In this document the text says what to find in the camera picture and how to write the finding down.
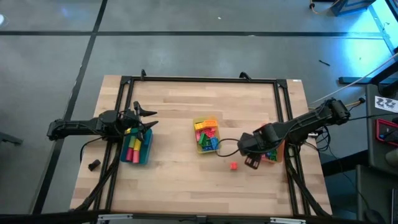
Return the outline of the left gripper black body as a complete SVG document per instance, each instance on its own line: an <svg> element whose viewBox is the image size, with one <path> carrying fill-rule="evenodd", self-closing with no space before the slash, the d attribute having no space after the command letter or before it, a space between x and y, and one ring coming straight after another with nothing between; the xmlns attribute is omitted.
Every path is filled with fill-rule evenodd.
<svg viewBox="0 0 398 224"><path fill-rule="evenodd" d="M133 102L133 110L127 109L119 113L122 124L126 128L136 129L136 136L141 142L144 141L145 127L141 121L144 112L138 101Z"/></svg>

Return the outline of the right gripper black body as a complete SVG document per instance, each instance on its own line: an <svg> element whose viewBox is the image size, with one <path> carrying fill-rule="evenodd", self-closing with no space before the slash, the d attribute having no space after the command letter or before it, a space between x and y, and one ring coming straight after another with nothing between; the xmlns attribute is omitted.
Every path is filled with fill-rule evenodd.
<svg viewBox="0 0 398 224"><path fill-rule="evenodd" d="M268 134L265 131L255 131L252 134L242 133L237 146L242 156L247 156L250 153L266 153L268 151Z"/></svg>

